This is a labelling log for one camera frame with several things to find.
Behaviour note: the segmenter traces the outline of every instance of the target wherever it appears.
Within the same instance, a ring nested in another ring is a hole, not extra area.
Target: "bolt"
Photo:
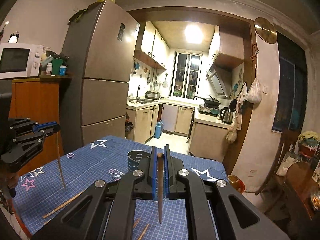
[[[99,179],[99,180],[97,180],[97,181],[94,183],[94,185],[95,185],[96,187],[103,187],[103,186],[105,185],[105,182],[104,182],[104,180]]]
[[[223,179],[218,179],[216,183],[219,187],[225,187],[227,185],[226,181]]]
[[[135,170],[132,172],[132,174],[136,177],[140,177],[143,174],[143,171],[141,170]]]
[[[182,170],[179,171],[179,174],[180,174],[181,176],[187,176],[187,175],[189,174],[189,171],[186,170],[186,169],[182,169]]]

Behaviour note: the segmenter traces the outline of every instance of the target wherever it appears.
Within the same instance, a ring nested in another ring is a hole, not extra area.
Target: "window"
[[[171,96],[195,99],[198,92],[202,56],[176,53]]]
[[[307,63],[304,50],[278,33],[279,95],[273,130],[301,132],[307,105]]]

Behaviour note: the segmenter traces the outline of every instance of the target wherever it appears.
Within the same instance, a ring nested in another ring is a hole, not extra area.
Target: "gas stove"
[[[206,105],[199,105],[198,107],[199,113],[201,114],[209,114],[213,116],[217,116],[220,113],[219,108],[208,107]]]

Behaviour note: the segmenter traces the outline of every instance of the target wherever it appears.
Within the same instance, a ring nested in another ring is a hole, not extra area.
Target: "refrigerator label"
[[[125,25],[121,23],[119,34],[118,34],[118,40],[120,41],[122,41],[122,38],[123,38],[124,28],[125,28]]]

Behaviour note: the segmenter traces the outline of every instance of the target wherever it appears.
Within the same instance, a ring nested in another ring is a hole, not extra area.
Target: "checkered tablecloth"
[[[21,176],[13,201],[30,233],[38,231],[57,212],[46,219],[42,218],[43,215],[85,190],[97,179],[106,182],[120,179],[128,171],[127,153],[132,150],[151,152],[151,146],[107,136],[63,156],[61,165],[66,188],[62,185],[57,160]],[[163,152],[163,149],[158,148],[158,152]],[[227,179],[220,162],[174,152],[171,155],[181,159],[186,169],[196,172],[202,179]],[[132,239],[137,239],[148,223],[144,235],[146,240],[188,239],[184,200],[164,200],[161,224],[157,202],[137,200],[137,218],[141,220],[133,230]]]

